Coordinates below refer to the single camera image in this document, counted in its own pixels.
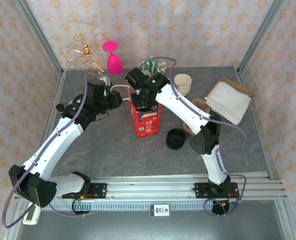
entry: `beige cup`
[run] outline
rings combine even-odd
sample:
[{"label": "beige cup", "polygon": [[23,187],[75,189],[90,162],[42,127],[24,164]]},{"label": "beige cup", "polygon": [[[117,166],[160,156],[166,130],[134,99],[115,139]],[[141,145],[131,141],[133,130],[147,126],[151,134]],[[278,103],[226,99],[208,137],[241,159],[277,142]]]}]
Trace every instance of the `beige cup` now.
[{"label": "beige cup", "polygon": [[187,74],[177,74],[174,77],[174,83],[179,88],[189,88],[192,84],[192,78]]},{"label": "beige cup", "polygon": [[192,85],[192,78],[187,74],[177,74],[174,77],[174,86],[183,96],[186,96]]}]

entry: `cardboard box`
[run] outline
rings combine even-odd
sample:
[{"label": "cardboard box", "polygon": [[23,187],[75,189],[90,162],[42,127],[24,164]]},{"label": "cardboard box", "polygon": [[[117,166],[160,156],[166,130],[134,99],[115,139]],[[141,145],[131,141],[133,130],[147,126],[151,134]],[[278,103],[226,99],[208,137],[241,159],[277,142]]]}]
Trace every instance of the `cardboard box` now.
[{"label": "cardboard box", "polygon": [[234,89],[236,89],[238,92],[242,93],[242,94],[246,94],[248,95],[251,99],[255,96],[255,94],[250,91],[249,89],[239,85],[238,83],[226,78],[226,77],[222,77],[214,86],[213,88],[210,90],[210,92],[208,92],[207,96],[209,96],[209,94],[213,91],[213,89],[216,87],[216,85],[220,82],[225,82],[226,84],[228,84],[229,86],[233,87]]},{"label": "cardboard box", "polygon": [[[128,97],[131,99],[131,94],[135,92],[136,91],[131,86],[129,86],[127,89]],[[142,139],[156,135],[159,130],[159,122],[162,110],[161,105],[159,104],[152,111],[137,110],[131,100],[128,101],[128,105],[137,138]]]}]

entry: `red box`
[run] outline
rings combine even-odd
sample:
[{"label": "red box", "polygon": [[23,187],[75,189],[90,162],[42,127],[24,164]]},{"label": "red box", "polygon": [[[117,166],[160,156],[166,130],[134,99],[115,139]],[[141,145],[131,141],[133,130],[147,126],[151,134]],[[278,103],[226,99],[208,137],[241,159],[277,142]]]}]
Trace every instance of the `red box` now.
[{"label": "red box", "polygon": [[[136,91],[130,87],[127,92],[130,98],[131,94]],[[158,104],[157,108],[153,111],[138,111],[131,100],[129,100],[128,104],[137,138],[142,139],[156,135],[159,130],[162,106]]]}]

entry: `white label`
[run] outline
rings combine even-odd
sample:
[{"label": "white label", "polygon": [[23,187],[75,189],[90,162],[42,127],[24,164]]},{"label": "white label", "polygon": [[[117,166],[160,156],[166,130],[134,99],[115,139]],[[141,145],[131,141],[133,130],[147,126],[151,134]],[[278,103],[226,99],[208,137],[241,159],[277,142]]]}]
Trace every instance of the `white label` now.
[{"label": "white label", "polygon": [[150,215],[152,217],[169,217],[170,216],[169,204],[151,205]]}]

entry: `gray table surface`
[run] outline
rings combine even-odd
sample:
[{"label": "gray table surface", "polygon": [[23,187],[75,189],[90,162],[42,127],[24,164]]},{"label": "gray table surface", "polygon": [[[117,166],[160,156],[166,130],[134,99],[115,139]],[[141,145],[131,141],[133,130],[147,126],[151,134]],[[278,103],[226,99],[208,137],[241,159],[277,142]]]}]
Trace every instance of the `gray table surface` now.
[{"label": "gray table surface", "polygon": [[[113,83],[124,84],[125,69],[119,76],[110,76]],[[66,72],[60,103],[67,105],[75,96],[83,92],[84,70]],[[187,98],[203,98],[221,77],[238,82],[233,67],[179,67],[174,74],[185,73],[191,76],[192,85]],[[125,98],[126,89],[120,87]],[[79,171],[91,178],[118,176],[153,176],[206,174],[202,157],[189,145],[191,135],[186,136],[184,146],[171,150],[166,146],[167,132],[182,128],[183,121],[166,107],[161,109],[159,133],[137,139],[127,102],[110,111],[104,120],[93,122],[68,148],[55,166],[52,175],[60,176]],[[242,148],[224,150],[222,161],[230,173],[267,172],[267,164],[250,113],[247,111],[239,124],[248,136]],[[237,130],[222,125],[220,145],[240,143],[242,135]]]}]

